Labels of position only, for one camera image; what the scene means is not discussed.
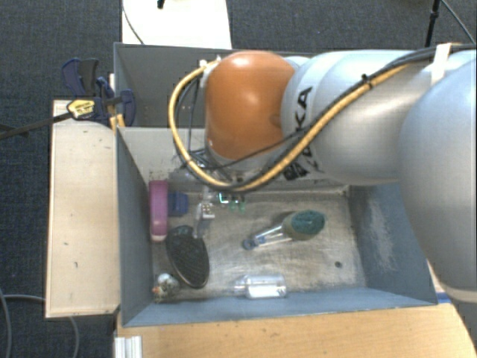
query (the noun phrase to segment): wooden board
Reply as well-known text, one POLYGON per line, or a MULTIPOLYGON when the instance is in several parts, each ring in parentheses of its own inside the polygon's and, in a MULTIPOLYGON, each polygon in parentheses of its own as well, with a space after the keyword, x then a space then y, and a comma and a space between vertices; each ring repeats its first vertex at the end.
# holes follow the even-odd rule
POLYGON ((255 321, 123 328, 143 357, 473 358, 451 304, 255 321))
MULTIPOLYGON (((57 115, 62 104, 55 106, 57 115)), ((46 317, 112 313, 119 305, 114 149, 106 126, 68 119, 53 127, 46 317)))

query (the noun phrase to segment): clear plastic tube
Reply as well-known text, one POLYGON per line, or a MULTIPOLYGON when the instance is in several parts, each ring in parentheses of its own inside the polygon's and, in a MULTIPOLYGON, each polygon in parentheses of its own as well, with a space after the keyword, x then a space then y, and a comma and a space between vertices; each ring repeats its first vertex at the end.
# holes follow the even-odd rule
POLYGON ((282 274, 246 274, 234 284, 236 295, 250 299, 284 298, 286 296, 285 278, 282 274))

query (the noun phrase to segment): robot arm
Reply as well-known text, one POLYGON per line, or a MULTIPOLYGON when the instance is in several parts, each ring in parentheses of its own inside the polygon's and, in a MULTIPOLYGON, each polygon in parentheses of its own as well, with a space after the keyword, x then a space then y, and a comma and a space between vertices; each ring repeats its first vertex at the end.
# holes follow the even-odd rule
MULTIPOLYGON (((181 154, 219 191, 258 189, 292 161, 318 180, 398 181, 448 293, 477 302, 476 51, 451 50, 443 67, 428 49, 310 60, 232 54, 215 63, 205 88, 206 148, 231 178, 199 171, 184 147, 181 154), (437 83, 436 68, 446 75, 437 83)), ((169 121, 174 133, 174 95, 169 121)))

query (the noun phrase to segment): blue clamp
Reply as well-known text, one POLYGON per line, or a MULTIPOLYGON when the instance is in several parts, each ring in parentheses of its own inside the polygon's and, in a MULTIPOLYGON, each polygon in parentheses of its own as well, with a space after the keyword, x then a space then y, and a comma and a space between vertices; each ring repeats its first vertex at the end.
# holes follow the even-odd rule
POLYGON ((131 89, 122 90, 119 97, 115 97, 114 90, 107 83, 106 78, 96 78, 96 68, 99 61, 95 59, 80 60, 72 58, 61 68, 63 82, 70 89, 75 98, 87 97, 95 103, 95 114, 84 119, 109 126, 113 116, 108 112, 108 106, 115 106, 116 112, 124 117, 126 126, 131 126, 136 116, 136 101, 131 89))

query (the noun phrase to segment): blue object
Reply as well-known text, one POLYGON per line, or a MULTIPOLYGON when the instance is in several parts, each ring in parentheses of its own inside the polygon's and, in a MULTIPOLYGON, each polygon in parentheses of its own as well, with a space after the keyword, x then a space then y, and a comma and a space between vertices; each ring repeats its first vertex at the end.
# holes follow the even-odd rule
POLYGON ((107 106, 115 106, 116 111, 124 117, 126 126, 131 126, 136 117, 136 102, 131 89, 122 90, 119 97, 115 97, 114 90, 108 84, 106 78, 96 78, 96 68, 98 60, 88 59, 80 60, 72 58, 64 63, 61 68, 63 82, 76 97, 92 98, 95 102, 95 114, 81 118, 79 120, 88 120, 109 126, 111 113, 107 106), (95 87, 99 87, 99 94, 96 94, 95 87))
POLYGON ((182 192, 169 192, 168 199, 168 216, 181 217, 189 211, 189 197, 182 192))
POLYGON ((81 76, 78 71, 81 60, 79 58, 72 58, 66 61, 61 68, 61 75, 66 87, 70 89, 75 97, 86 95, 81 76))

